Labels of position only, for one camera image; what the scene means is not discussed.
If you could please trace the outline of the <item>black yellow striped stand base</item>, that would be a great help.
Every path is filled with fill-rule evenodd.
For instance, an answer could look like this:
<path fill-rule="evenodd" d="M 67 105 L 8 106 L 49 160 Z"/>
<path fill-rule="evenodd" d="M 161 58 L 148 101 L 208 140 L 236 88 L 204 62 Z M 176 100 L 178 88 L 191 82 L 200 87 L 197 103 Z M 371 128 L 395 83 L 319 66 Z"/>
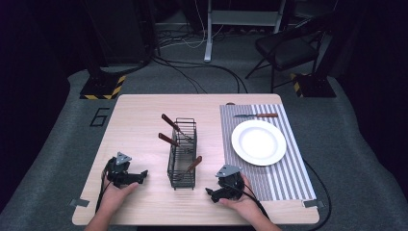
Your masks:
<path fill-rule="evenodd" d="M 311 74 L 292 73 L 293 88 L 298 97 L 334 98 L 336 93 L 327 79 L 317 79 Z"/>
<path fill-rule="evenodd" d="M 115 99 L 126 79 L 125 75 L 107 75 L 102 80 L 89 78 L 80 91 L 81 99 Z"/>

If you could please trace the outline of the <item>dark cabinet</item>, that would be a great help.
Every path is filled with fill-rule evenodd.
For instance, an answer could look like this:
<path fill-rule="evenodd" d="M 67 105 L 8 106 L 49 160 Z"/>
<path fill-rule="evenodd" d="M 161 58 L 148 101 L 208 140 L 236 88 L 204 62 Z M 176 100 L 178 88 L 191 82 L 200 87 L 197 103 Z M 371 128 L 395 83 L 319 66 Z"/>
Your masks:
<path fill-rule="evenodd" d="M 150 0 L 96 0 L 93 19 L 108 64 L 146 64 L 154 48 Z"/>

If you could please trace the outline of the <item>white metal stand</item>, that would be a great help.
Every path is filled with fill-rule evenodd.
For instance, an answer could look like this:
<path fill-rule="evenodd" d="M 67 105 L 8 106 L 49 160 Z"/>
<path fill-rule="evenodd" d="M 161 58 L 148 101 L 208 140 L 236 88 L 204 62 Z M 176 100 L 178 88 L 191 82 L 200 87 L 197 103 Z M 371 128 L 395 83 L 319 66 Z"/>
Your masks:
<path fill-rule="evenodd" d="M 278 33 L 281 28 L 287 0 L 279 0 L 279 3 L 279 9 L 272 12 L 233 11 L 214 10 L 213 0 L 208 0 L 207 40 L 204 62 L 209 63 L 212 60 L 214 25 L 272 27 L 273 33 Z"/>

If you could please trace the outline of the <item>person's left hand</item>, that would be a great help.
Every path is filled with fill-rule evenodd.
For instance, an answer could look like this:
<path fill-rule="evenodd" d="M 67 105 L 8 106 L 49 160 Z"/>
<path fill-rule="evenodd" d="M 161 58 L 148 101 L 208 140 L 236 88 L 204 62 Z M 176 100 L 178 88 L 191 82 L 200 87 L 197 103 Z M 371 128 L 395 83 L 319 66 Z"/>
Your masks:
<path fill-rule="evenodd" d="M 132 183 L 124 188 L 118 188 L 112 183 L 107 183 L 103 187 L 103 196 L 99 205 L 98 213 L 103 215 L 114 215 L 126 197 L 130 195 L 138 185 L 138 183 Z"/>

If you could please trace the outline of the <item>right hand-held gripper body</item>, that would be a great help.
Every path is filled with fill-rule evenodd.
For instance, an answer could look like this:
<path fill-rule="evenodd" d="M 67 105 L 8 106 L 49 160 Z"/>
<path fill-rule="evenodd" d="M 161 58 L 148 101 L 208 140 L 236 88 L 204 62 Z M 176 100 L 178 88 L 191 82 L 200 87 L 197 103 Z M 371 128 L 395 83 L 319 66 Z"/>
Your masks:
<path fill-rule="evenodd" d="M 219 189 L 223 190 L 222 194 L 227 199 L 239 199 L 242 196 L 244 181 L 241 177 L 239 167 L 224 165 L 216 174 L 218 178 Z"/>

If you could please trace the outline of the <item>grey white striped placemat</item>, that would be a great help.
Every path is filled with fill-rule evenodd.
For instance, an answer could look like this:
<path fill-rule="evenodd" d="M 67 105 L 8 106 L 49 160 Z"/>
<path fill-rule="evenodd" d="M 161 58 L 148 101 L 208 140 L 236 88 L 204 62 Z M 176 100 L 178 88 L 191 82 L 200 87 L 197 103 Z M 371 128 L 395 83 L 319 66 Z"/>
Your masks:
<path fill-rule="evenodd" d="M 252 189 L 262 201 L 313 200 L 316 194 L 293 136 L 284 106 L 281 104 L 221 105 L 219 107 L 224 160 L 236 166 L 250 180 Z M 242 114 L 278 114 L 278 117 L 233 117 Z M 287 142 L 285 156 L 270 166 L 254 166 L 236 154 L 231 135 L 237 125 L 248 120 L 262 120 L 276 126 Z"/>

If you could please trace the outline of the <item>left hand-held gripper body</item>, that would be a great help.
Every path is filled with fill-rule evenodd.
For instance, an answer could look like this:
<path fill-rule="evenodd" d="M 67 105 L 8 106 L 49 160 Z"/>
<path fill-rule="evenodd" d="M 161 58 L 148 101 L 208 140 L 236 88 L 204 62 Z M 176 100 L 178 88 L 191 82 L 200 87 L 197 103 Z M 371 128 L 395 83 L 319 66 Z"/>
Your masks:
<path fill-rule="evenodd" d="M 119 188 L 119 184 L 123 182 L 130 182 L 128 178 L 128 167 L 130 165 L 131 157 L 118 152 L 115 157 L 112 157 L 105 166 L 105 174 L 107 179 Z"/>

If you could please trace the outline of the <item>black folding chair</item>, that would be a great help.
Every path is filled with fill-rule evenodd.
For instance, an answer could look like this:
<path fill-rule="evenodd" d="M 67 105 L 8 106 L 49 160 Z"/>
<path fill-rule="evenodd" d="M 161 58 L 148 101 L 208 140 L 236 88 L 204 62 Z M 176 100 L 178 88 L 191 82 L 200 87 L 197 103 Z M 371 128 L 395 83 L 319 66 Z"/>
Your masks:
<path fill-rule="evenodd" d="M 303 19 L 285 31 L 258 38 L 255 41 L 255 48 L 262 59 L 245 76 L 245 79 L 248 79 L 256 70 L 270 65 L 270 92 L 273 92 L 276 71 L 285 71 L 313 63 L 309 76 L 313 75 L 318 67 L 321 44 L 333 19 L 333 12 L 323 13 Z"/>

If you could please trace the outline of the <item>white round plate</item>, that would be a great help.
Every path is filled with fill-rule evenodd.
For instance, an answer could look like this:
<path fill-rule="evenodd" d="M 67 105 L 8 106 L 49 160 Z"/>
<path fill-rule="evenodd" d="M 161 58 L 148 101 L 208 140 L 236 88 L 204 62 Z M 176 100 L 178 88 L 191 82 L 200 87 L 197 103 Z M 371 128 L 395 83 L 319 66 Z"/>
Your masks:
<path fill-rule="evenodd" d="M 237 125 L 232 132 L 231 143 L 236 154 L 254 166 L 276 164 L 287 152 L 283 133 L 262 120 L 248 120 Z"/>

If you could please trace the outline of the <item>person's right hand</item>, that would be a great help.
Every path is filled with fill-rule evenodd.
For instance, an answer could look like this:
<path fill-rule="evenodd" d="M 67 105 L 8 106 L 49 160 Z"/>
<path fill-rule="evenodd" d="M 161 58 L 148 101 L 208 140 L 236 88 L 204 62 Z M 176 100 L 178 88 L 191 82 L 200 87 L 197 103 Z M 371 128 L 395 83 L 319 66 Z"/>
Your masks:
<path fill-rule="evenodd" d="M 244 218 L 249 223 L 252 223 L 264 215 L 259 209 L 256 202 L 253 200 L 254 194 L 250 189 L 250 183 L 248 179 L 241 174 L 244 181 L 244 188 L 242 196 L 237 200 L 231 200 L 226 198 L 221 198 L 219 203 L 229 209 L 236 211 L 242 218 Z"/>

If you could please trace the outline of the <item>wooden-handled spoon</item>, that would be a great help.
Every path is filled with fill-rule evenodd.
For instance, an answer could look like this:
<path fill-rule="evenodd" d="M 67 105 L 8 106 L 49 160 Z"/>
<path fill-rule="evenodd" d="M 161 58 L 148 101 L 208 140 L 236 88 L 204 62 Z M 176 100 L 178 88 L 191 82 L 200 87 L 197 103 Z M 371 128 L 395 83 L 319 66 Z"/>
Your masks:
<path fill-rule="evenodd" d="M 171 144 L 174 147 L 178 147 L 184 151 L 190 151 L 192 152 L 192 149 L 187 148 L 186 146 L 182 146 L 180 143 L 178 143 L 177 141 L 171 139 L 170 137 L 164 135 L 163 133 L 159 133 L 158 134 L 158 138 L 161 139 L 162 141 L 166 141 L 167 143 Z"/>

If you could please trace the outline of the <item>wooden-handled cutlery piece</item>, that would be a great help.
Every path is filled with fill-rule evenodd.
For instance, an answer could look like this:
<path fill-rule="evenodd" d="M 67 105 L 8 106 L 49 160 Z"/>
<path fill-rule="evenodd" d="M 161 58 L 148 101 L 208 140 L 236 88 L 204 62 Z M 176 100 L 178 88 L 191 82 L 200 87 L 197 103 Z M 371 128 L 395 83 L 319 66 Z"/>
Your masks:
<path fill-rule="evenodd" d="M 183 179 L 186 174 L 190 174 L 201 162 L 202 156 L 196 157 L 196 159 L 189 165 L 187 170 L 177 176 L 177 179 Z"/>

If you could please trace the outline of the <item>wooden-handled fork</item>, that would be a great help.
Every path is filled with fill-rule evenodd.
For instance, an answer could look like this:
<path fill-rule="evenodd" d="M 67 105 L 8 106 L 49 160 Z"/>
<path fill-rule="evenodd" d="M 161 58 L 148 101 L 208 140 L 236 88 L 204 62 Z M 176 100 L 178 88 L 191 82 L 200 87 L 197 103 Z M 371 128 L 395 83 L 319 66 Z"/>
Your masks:
<path fill-rule="evenodd" d="M 192 141 L 192 138 L 187 136 L 180 127 L 172 121 L 166 114 L 161 115 L 162 120 L 164 120 L 168 125 L 170 125 L 173 129 L 175 129 L 178 133 L 180 133 L 187 141 Z"/>

